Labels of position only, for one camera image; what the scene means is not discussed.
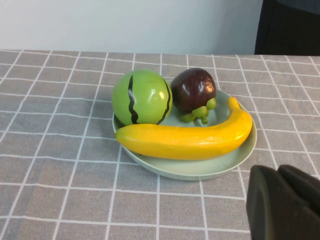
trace light green plate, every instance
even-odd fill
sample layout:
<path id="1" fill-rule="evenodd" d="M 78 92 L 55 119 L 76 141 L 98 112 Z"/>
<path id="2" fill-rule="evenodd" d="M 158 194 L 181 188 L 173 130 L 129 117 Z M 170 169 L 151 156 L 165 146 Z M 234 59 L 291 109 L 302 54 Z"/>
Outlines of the light green plate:
<path id="1" fill-rule="evenodd" d="M 227 120 L 229 116 L 230 111 L 227 105 L 227 99 L 229 97 L 230 96 L 228 94 L 217 90 L 215 99 L 216 107 L 214 110 L 210 111 L 210 114 L 207 117 L 208 124 L 206 125 L 202 125 L 200 120 L 190 123 L 181 122 L 177 118 L 178 111 L 173 105 L 170 115 L 161 123 L 161 125 L 208 127 L 220 124 Z M 239 105 L 243 110 L 247 111 L 240 102 Z M 122 124 L 114 114 L 112 117 L 112 125 L 114 132 L 122 127 Z M 250 156 L 256 146 L 256 142 L 257 128 L 255 122 L 252 120 L 251 132 L 240 147 L 228 154 L 208 160 L 184 161 L 149 157 L 132 152 L 125 147 L 123 148 L 135 162 L 151 172 L 172 179 L 193 181 L 215 178 L 236 168 Z"/>

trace toy mangosteen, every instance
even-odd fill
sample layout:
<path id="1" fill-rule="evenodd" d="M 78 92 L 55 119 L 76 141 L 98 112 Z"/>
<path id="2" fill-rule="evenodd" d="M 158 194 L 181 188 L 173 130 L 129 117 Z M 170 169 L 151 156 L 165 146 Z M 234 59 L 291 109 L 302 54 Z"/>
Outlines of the toy mangosteen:
<path id="1" fill-rule="evenodd" d="M 169 115 L 172 103 L 166 81 L 147 69 L 125 74 L 114 86 L 111 97 L 114 114 L 125 126 L 160 124 Z"/>
<path id="2" fill-rule="evenodd" d="M 171 82 L 173 105 L 182 113 L 184 122 L 200 118 L 207 124 L 209 110 L 216 107 L 216 84 L 206 70 L 194 67 L 177 75 Z"/>

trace green ball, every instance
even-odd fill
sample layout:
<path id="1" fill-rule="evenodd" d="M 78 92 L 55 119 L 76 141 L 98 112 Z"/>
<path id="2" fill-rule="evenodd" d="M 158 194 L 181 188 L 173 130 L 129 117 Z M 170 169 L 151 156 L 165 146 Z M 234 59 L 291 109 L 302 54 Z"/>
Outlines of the green ball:
<path id="1" fill-rule="evenodd" d="M 112 108 L 125 126 L 160 124 L 172 107 L 170 86 L 158 73 L 139 69 L 125 74 L 114 86 Z"/>

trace toy banana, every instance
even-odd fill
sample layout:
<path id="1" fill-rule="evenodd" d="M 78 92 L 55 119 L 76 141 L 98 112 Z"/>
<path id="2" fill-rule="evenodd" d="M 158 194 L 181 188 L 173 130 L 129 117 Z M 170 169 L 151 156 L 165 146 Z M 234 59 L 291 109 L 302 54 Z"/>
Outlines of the toy banana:
<path id="1" fill-rule="evenodd" d="M 252 128 L 249 113 L 234 97 L 227 99 L 228 119 L 208 127 L 132 124 L 118 129 L 115 139 L 128 150 L 150 157 L 175 160 L 206 160 L 238 148 Z"/>

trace black object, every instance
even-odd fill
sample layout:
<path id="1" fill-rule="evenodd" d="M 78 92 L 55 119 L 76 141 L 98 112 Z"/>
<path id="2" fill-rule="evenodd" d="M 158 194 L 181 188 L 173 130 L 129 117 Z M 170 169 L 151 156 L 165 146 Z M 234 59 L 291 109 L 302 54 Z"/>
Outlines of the black object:
<path id="1" fill-rule="evenodd" d="M 320 181 L 290 165 L 254 165 L 246 212 L 253 240 L 320 240 Z"/>
<path id="2" fill-rule="evenodd" d="M 320 56 L 320 0 L 263 0 L 254 54 Z"/>

